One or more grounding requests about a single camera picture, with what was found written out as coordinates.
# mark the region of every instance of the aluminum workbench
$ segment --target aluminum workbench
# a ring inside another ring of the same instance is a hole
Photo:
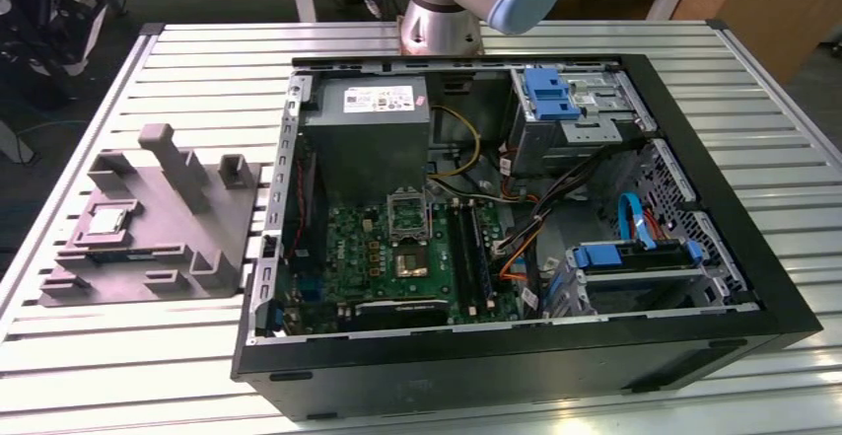
[[[705,23],[546,23],[524,36],[486,28],[482,36],[488,53],[649,56],[824,331],[675,393],[297,427],[229,380],[240,295],[47,309],[38,285],[91,189],[83,172],[95,152],[123,150],[135,165],[150,163],[137,131],[168,122],[202,162],[240,153],[264,165],[265,181],[292,57],[393,54],[396,32],[385,24],[165,26],[137,40],[0,286],[0,433],[839,431],[842,156],[792,100],[731,33]],[[257,211],[252,230],[261,220]],[[246,256],[256,250],[252,238]]]

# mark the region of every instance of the blue latch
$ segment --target blue latch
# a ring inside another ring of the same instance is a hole
[[[700,264],[704,259],[704,253],[701,251],[701,245],[695,241],[687,241],[687,252],[693,260],[693,264]]]
[[[621,264],[615,245],[587,245],[584,246],[584,252],[588,254],[591,265],[596,267]]]
[[[573,260],[580,269],[620,265],[621,258],[615,245],[584,245],[573,249]]]
[[[591,260],[588,259],[588,254],[584,252],[584,248],[573,249],[573,260],[576,261],[576,267],[580,269],[591,265]]]
[[[524,68],[522,85],[538,120],[579,119],[581,111],[569,101],[569,85],[554,68]]]

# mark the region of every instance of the green circuit board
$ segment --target green circuit board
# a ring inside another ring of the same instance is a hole
[[[493,203],[478,203],[474,209],[488,253],[492,242],[502,233],[497,210]],[[429,239],[425,243],[406,244],[388,240],[385,204],[332,208],[328,211],[321,301],[342,306],[382,300],[444,300],[449,304],[449,323],[514,320],[513,292],[494,295],[494,307],[488,312],[466,315],[460,309],[445,211],[444,204],[429,206]],[[424,275],[406,276],[408,269],[413,268],[424,268]],[[330,325],[324,325],[313,332],[330,331]]]

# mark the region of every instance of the motherboard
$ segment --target motherboard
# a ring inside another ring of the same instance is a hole
[[[418,206],[422,218],[410,205],[329,209],[325,270],[297,279],[305,333],[518,318],[514,291],[492,274],[502,235],[494,203]],[[392,240],[396,226],[417,232],[420,225],[425,240]]]

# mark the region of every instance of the floor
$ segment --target floor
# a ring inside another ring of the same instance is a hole
[[[83,132],[82,123],[66,121],[83,122],[94,114],[139,26],[149,22],[297,21],[292,0],[127,0],[126,8],[126,16],[110,15],[106,20],[89,66],[75,81],[75,102],[41,112],[26,107],[13,90],[0,83],[0,118],[13,130],[43,122],[57,123],[25,136],[38,154],[30,165],[15,165],[0,158],[0,275],[7,268]],[[372,20],[364,7],[353,1],[317,0],[317,9],[324,21]],[[842,147],[842,95],[829,94],[842,92],[842,59],[829,55],[828,48],[820,47],[812,53],[785,89],[836,147]]]

